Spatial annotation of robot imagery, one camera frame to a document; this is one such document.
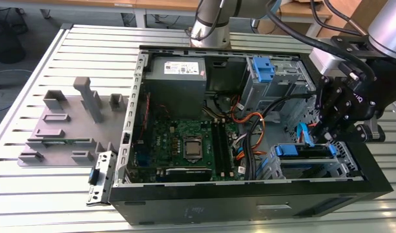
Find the cpu socket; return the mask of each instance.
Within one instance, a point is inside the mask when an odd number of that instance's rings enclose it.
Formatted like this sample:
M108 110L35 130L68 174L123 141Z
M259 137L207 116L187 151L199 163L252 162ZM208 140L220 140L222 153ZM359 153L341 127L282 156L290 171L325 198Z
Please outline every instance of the cpu socket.
M196 163L203 158L203 139L202 137L184 137L184 159Z

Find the motherboard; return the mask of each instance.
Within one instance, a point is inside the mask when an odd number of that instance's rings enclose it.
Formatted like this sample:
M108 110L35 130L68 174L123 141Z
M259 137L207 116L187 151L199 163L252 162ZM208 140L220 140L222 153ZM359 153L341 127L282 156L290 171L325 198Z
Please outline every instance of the motherboard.
M158 120L150 146L136 146L138 177L142 183L234 181L231 144L236 126L222 121Z

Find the slotted table surface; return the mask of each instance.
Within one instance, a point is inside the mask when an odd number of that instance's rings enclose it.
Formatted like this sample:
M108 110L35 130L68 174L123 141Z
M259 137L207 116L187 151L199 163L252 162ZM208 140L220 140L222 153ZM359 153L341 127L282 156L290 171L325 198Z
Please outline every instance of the slotted table surface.
M310 53L287 36L231 34L232 49ZM112 206L86 207L91 168L20 168L18 156L44 109L43 96L60 89L78 95L72 83L91 77L99 95L131 91L139 45L188 46L180 30L75 25L62 29L0 124L0 231L254 231L396 233L396 103L379 124L383 144L369 144L395 191L358 202L322 218L239 221L194 225L130 226Z

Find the open computer tower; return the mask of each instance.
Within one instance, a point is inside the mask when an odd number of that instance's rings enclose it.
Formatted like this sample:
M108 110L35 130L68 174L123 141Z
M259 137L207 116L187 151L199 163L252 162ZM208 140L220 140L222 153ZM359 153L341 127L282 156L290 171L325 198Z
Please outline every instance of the open computer tower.
M366 144L298 137L318 122L315 96L279 104L264 131L231 119L314 93L319 78L308 54L142 47L122 144L100 154L88 206L114 205L134 225L187 224L323 216L391 192ZM248 180L240 137L255 144L260 132Z

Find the gray floor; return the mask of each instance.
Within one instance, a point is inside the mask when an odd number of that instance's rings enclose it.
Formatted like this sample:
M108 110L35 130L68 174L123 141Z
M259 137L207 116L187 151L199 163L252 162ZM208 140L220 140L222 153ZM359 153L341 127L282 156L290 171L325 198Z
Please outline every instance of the gray floor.
M51 19L44 19L38 9L24 9L24 19L30 27L30 31L20 35L20 41L27 51L26 59L12 65L0 63L0 70L6 69L27 69L34 70L42 56L55 38L63 23L100 25L100 26L124 26L119 13L92 13L76 11L51 11ZM178 16L162 18L162 23L155 23L152 16L148 16L148 26L151 28L166 28L172 25ZM180 17L171 29L186 29L194 24L194 17ZM136 26L136 20L132 20L131 26ZM251 33L250 20L232 20L231 31ZM0 74L0 109L10 106L23 88L30 74L27 72L7 72ZM7 113L0 112L0 121Z

